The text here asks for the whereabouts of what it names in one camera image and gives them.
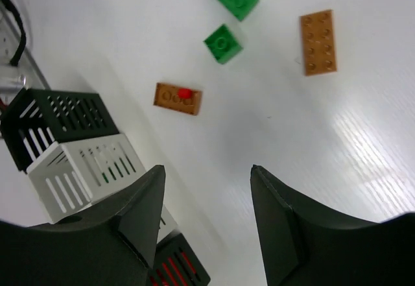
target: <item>lego stud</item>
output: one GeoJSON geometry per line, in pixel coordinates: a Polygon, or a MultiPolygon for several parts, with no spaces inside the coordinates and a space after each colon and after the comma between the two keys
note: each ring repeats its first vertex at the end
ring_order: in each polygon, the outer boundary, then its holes
{"type": "Polygon", "coordinates": [[[180,102],[180,98],[179,98],[179,96],[177,96],[177,95],[173,95],[173,97],[172,97],[172,102],[174,102],[174,103],[179,103],[180,102]]]}
{"type": "Polygon", "coordinates": [[[331,31],[329,29],[324,29],[322,32],[323,38],[328,38],[330,34],[331,34],[331,31]]]}
{"type": "Polygon", "coordinates": [[[169,101],[171,99],[171,92],[165,91],[161,97],[163,100],[169,101]]]}
{"type": "Polygon", "coordinates": [[[326,20],[328,20],[330,18],[330,15],[325,12],[324,14],[321,15],[320,17],[320,22],[326,22],[326,20]]]}
{"type": "Polygon", "coordinates": [[[177,91],[177,96],[181,99],[190,99],[192,97],[192,91],[189,88],[180,88],[177,91]]]}
{"type": "Polygon", "coordinates": [[[306,27],[308,27],[311,23],[313,22],[313,19],[311,19],[311,17],[306,17],[305,19],[304,19],[304,25],[306,26],[306,27]]]}
{"type": "Polygon", "coordinates": [[[185,106],[192,106],[193,105],[193,99],[192,98],[184,99],[183,103],[184,103],[185,106]]]}
{"type": "Polygon", "coordinates": [[[245,0],[235,0],[235,3],[236,3],[237,8],[241,8],[241,7],[245,6],[246,1],[245,0]]]}
{"type": "Polygon", "coordinates": [[[330,51],[331,51],[331,45],[329,45],[329,44],[325,44],[325,45],[324,45],[324,52],[325,52],[326,54],[330,54],[330,51]]]}
{"type": "Polygon", "coordinates": [[[227,46],[228,46],[228,41],[226,40],[226,38],[220,37],[220,38],[216,39],[216,41],[215,41],[216,49],[223,50],[223,49],[227,48],[227,46]]]}
{"type": "Polygon", "coordinates": [[[314,71],[316,69],[316,64],[309,63],[307,64],[307,67],[309,68],[310,71],[314,71]]]}
{"type": "Polygon", "coordinates": [[[330,60],[326,60],[324,62],[324,66],[326,67],[326,69],[331,69],[332,65],[333,65],[333,63],[330,60]]]}

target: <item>red slot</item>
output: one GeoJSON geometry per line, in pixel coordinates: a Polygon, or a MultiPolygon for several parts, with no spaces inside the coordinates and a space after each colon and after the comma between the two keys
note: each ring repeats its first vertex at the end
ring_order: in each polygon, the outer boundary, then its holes
{"type": "Polygon", "coordinates": [[[4,112],[7,109],[7,105],[0,99],[0,112],[4,112]]]}
{"type": "Polygon", "coordinates": [[[176,264],[174,261],[169,257],[169,263],[173,267],[174,271],[176,272],[177,276],[180,278],[180,281],[182,282],[183,286],[187,286],[185,280],[183,279],[183,276],[180,274],[180,271],[177,269],[176,264]]]}
{"type": "Polygon", "coordinates": [[[192,97],[192,90],[189,88],[180,88],[177,92],[177,96],[182,99],[190,99],[192,97]]]}
{"type": "Polygon", "coordinates": [[[153,284],[153,286],[158,286],[156,280],[152,276],[150,276],[150,281],[151,281],[151,284],[153,284]]]}
{"type": "Polygon", "coordinates": [[[196,270],[195,268],[192,266],[191,262],[189,261],[189,259],[187,258],[185,252],[182,252],[182,256],[183,258],[186,260],[187,265],[189,266],[189,268],[192,270],[193,274],[196,274],[196,270]]]}
{"type": "Polygon", "coordinates": [[[164,278],[163,274],[160,272],[159,269],[157,269],[157,275],[161,279],[161,282],[163,283],[163,286],[169,286],[166,279],[164,278]]]}
{"type": "Polygon", "coordinates": [[[164,271],[166,271],[168,277],[173,282],[173,286],[179,286],[179,284],[177,284],[176,280],[174,279],[174,277],[171,274],[171,272],[170,272],[169,268],[167,267],[167,265],[165,263],[163,263],[162,265],[163,265],[164,271]]]}

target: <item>tan lego brick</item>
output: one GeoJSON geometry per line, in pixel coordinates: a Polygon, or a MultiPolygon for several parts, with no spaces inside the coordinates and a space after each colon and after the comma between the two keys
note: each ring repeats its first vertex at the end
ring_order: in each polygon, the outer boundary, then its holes
{"type": "Polygon", "coordinates": [[[191,115],[197,115],[199,113],[200,101],[202,100],[202,92],[200,90],[192,89],[191,97],[189,99],[182,99],[177,95],[178,90],[181,88],[184,87],[157,83],[154,105],[191,115]]]}
{"type": "Polygon", "coordinates": [[[305,75],[337,71],[333,11],[300,17],[305,75]]]}

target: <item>small red piece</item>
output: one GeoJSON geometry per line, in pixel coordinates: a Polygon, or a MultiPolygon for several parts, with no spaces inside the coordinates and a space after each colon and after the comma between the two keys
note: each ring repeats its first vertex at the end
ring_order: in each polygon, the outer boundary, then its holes
{"type": "Polygon", "coordinates": [[[190,99],[192,97],[192,90],[189,88],[180,88],[177,92],[177,96],[182,99],[190,99]]]}

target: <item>white cage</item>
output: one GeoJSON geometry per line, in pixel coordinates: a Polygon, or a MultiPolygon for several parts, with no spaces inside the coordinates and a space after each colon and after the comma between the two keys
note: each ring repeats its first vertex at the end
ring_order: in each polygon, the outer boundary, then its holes
{"type": "Polygon", "coordinates": [[[27,168],[53,224],[124,189],[144,173],[123,134],[54,142],[27,168]]]}
{"type": "Polygon", "coordinates": [[[175,228],[177,228],[176,221],[174,221],[166,206],[163,205],[161,210],[161,220],[158,230],[157,243],[161,242],[161,240],[168,236],[175,228]]]}

